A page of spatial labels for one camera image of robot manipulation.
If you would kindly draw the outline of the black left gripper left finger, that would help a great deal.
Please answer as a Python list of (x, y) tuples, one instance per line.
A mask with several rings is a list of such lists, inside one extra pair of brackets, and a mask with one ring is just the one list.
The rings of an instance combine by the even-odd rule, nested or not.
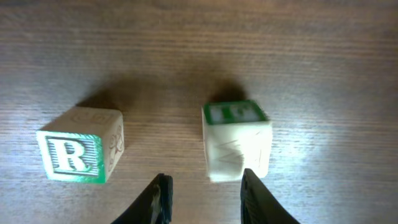
[(158, 174), (112, 224), (170, 224), (173, 178)]

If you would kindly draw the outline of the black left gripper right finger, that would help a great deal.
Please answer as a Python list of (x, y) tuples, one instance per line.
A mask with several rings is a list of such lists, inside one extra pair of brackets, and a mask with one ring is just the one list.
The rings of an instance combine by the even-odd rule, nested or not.
[(242, 224), (299, 224), (251, 169), (241, 181)]

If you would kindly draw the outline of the yellow S block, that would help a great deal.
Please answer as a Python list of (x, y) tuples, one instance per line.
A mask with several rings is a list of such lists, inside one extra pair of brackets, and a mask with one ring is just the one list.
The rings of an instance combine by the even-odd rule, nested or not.
[(202, 107), (206, 173), (211, 182), (241, 180), (245, 169), (268, 174), (272, 122), (254, 100), (207, 103)]

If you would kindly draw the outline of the green R block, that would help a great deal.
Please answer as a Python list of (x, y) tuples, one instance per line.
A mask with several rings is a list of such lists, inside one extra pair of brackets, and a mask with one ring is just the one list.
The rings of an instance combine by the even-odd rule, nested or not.
[(119, 110), (72, 107), (36, 131), (47, 178), (105, 184), (124, 152)]

